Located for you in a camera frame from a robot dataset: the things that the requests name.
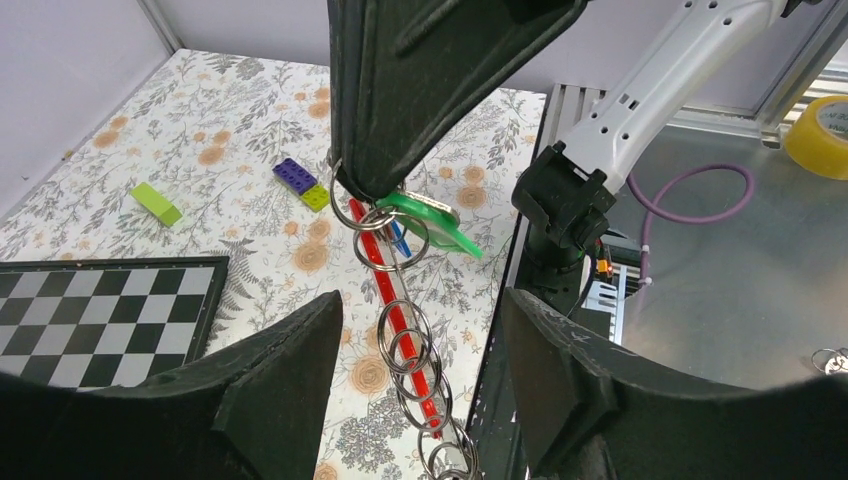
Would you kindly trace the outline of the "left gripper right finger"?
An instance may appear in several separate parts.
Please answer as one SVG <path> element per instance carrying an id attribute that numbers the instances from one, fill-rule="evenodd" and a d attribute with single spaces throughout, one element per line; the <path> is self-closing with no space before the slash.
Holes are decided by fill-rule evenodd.
<path id="1" fill-rule="evenodd" d="M 528 468 L 561 479 L 843 479 L 847 378 L 749 390 L 646 359 L 509 288 Z"/>

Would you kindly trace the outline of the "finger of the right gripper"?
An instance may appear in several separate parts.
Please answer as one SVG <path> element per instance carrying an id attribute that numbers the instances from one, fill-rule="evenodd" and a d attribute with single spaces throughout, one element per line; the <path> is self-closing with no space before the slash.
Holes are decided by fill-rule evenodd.
<path id="1" fill-rule="evenodd" d="M 397 178 L 572 26 L 585 1 L 421 1 L 397 32 Z"/>
<path id="2" fill-rule="evenodd" d="M 458 1 L 330 1 L 332 144 L 341 186 L 375 201 L 443 136 L 459 79 L 447 52 Z"/>

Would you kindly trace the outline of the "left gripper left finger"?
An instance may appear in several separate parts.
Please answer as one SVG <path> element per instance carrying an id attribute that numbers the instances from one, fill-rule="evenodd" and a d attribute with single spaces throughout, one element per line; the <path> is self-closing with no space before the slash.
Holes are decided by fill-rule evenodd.
<path id="1" fill-rule="evenodd" d="M 5 479 L 309 479 L 343 327 L 323 293 L 141 384 L 90 392 L 1 378 Z"/>

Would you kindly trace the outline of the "green key tag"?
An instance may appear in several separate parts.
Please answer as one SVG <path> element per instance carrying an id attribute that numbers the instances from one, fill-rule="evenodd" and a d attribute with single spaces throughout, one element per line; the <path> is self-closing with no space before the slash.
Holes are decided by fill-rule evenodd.
<path id="1" fill-rule="evenodd" d="M 395 220 L 408 233 L 427 240 L 430 247 L 483 256 L 482 250 L 460 231 L 459 214 L 447 204 L 414 192 L 395 191 L 377 200 L 376 206 L 390 207 Z"/>

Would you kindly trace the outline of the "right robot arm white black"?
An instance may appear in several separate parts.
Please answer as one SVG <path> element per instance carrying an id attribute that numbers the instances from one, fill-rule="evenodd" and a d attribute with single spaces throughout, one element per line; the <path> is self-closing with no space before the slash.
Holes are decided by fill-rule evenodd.
<path id="1" fill-rule="evenodd" d="M 331 1 L 335 181 L 376 203 L 505 79 L 571 27 L 583 1 Z M 583 260 L 649 143 L 740 47 L 792 1 L 680 1 L 620 83 L 544 148 L 512 195 L 529 221 L 518 285 L 569 314 Z"/>

